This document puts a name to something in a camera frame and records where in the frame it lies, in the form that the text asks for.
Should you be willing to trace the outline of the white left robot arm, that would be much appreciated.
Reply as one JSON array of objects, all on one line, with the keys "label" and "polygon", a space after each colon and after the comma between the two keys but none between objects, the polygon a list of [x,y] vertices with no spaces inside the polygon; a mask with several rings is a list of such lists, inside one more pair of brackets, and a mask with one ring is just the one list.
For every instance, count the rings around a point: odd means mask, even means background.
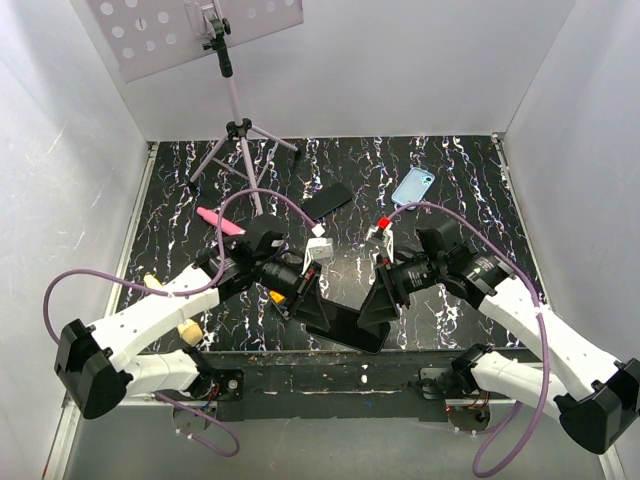
[{"label": "white left robot arm", "polygon": [[237,240],[221,244],[187,266],[158,295],[148,295],[109,317],[84,325],[79,319],[61,331],[54,371],[83,418],[95,419],[124,398],[163,390],[193,400],[205,398],[218,372],[194,347],[146,355],[144,349],[183,321],[213,309],[261,284],[296,295],[310,272],[279,258],[282,222],[260,215]]}]

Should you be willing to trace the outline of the light blue phone case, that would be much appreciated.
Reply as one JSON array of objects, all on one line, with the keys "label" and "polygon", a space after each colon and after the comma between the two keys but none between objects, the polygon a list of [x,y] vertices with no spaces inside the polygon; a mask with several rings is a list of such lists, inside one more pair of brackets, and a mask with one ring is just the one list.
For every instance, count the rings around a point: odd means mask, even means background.
[{"label": "light blue phone case", "polygon": [[395,207],[421,202],[436,177],[420,167],[412,167],[391,195]]}]

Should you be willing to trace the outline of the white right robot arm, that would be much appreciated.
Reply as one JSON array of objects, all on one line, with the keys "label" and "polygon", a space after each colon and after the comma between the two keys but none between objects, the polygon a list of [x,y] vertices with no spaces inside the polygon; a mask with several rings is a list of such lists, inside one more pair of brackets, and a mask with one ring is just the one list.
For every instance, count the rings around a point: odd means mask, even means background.
[{"label": "white right robot arm", "polygon": [[361,328],[398,318],[411,294],[442,285],[496,321],[534,353],[540,369],[519,365],[488,346],[476,345],[451,367],[454,389],[464,397],[495,392],[531,407],[544,405],[583,449],[605,453],[639,418],[639,361],[621,361],[565,323],[495,254],[471,248],[454,221],[421,229],[419,252],[394,246],[391,223],[381,219],[367,240],[379,246],[375,283],[364,301]]}]

